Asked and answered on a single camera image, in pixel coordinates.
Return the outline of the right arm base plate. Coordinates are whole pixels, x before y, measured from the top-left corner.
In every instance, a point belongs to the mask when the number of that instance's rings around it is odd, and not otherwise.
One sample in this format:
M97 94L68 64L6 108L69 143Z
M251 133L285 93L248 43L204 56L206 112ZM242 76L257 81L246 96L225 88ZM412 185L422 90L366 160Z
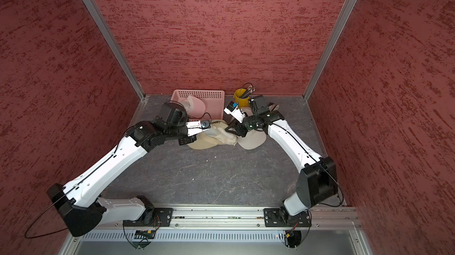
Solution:
M301 212L297 215L289 215L284 208L265 208L264 222L266 227L311 227L309 211Z

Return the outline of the white Colorado baseball cap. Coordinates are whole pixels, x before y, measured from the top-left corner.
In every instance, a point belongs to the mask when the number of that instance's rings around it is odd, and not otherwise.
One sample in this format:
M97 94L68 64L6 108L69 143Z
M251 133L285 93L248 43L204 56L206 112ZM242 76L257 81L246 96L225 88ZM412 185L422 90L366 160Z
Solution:
M253 150L263 145L267 139L267 135L263 131L252 130L248 131L244 125L240 125L240 130L246 132L246 136L238 138L238 144L245 150Z

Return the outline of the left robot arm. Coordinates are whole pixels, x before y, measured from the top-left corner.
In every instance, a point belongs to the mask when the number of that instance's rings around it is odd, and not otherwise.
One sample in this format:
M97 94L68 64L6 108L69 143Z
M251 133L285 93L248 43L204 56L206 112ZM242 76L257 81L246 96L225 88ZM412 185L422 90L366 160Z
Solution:
M153 225L155 207L146 197L109 200L101 197L102 191L157 146L168 140L178 140L181 145L194 142L197 134L210 127L208 120L191 121L182 104L166 102L155 119L128 128L118 144L96 164L65 185L53 185L47 194L74 237L118 221Z

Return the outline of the beige baseball cap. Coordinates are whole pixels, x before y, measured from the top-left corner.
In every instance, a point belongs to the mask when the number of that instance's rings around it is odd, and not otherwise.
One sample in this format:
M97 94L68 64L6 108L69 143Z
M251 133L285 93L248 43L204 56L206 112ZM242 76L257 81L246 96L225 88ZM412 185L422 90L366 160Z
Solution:
M196 141L188 144L194 150L206 150L215 146L229 145L235 146L238 137L235 134L226 132L228 124L223 120L214 120L211 128L205 132L197 134Z

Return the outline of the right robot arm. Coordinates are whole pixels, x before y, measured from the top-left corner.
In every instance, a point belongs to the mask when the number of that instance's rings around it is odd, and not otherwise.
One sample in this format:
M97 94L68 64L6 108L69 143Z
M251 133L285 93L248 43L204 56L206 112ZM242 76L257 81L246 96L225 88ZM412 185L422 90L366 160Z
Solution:
M263 131L283 149L299 172L296 192L282 202L281 213L294 217L306 212L317 204L338 194L337 169L335 161L323 158L311 149L291 129L285 117L278 110L271 110L264 96L249 101L251 114L245 113L239 104L229 103L225 114L233 117L227 132L246 137L250 131Z

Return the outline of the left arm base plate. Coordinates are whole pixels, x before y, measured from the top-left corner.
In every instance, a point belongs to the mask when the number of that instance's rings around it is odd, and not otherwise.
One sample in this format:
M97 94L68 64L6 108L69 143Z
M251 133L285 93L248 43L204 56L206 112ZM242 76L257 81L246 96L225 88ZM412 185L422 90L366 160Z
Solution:
M145 212L135 221L125 220L125 227L169 227L173 216L172 208L147 208Z

